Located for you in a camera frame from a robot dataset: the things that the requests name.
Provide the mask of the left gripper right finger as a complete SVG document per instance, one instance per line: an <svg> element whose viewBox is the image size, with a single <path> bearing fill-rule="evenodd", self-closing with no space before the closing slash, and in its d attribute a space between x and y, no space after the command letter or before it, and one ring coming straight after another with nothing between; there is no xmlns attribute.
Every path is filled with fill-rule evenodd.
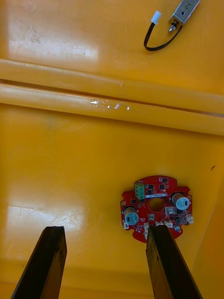
<svg viewBox="0 0 224 299"><path fill-rule="evenodd" d="M166 226L150 226L147 263L156 299L201 299L202 295Z"/></svg>

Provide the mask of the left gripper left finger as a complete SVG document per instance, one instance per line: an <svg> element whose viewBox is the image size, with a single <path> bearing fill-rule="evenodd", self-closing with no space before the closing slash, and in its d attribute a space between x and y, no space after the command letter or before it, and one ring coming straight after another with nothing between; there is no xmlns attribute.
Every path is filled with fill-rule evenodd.
<svg viewBox="0 0 224 299"><path fill-rule="evenodd" d="M66 256L64 227L46 227L41 233L11 298L59 298Z"/></svg>

